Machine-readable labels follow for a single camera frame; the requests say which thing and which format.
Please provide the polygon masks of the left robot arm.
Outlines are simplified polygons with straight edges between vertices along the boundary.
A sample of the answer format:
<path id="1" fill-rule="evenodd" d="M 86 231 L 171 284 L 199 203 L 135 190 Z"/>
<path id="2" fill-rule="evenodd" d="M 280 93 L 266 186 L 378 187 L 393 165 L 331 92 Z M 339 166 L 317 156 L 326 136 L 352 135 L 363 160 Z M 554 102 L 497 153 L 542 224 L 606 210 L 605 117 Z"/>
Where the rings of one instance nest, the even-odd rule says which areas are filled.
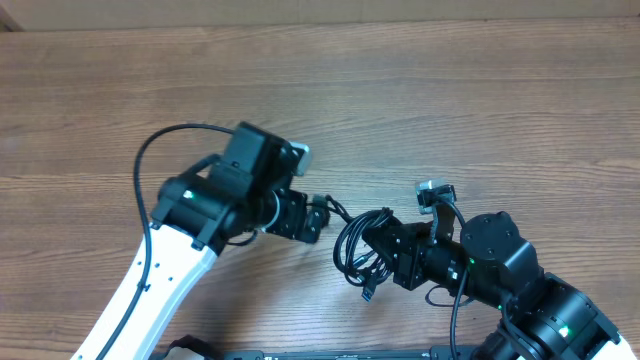
<path id="1" fill-rule="evenodd" d="M 247 122 L 229 135 L 223 154 L 208 155 L 167 179 L 152 210 L 141 193 L 143 155 L 136 155 L 141 244 L 75 358 L 149 358 L 186 295 L 243 233 L 319 240 L 329 222 L 326 200 L 291 187 L 309 167 L 310 147 Z"/>

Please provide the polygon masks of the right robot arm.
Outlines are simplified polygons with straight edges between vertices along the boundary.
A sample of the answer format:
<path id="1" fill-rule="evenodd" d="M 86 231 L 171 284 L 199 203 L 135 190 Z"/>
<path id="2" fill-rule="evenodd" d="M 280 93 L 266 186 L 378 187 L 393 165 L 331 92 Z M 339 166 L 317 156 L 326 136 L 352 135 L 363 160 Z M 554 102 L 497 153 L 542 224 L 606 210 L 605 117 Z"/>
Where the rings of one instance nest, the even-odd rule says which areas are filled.
<path id="1" fill-rule="evenodd" d="M 496 331 L 474 359 L 632 359 L 611 320 L 581 291 L 539 265 L 534 246 L 506 212 L 466 221 L 453 241 L 455 213 L 446 206 L 429 223 L 364 232 L 394 282 L 413 290 L 432 281 L 501 312 Z"/>

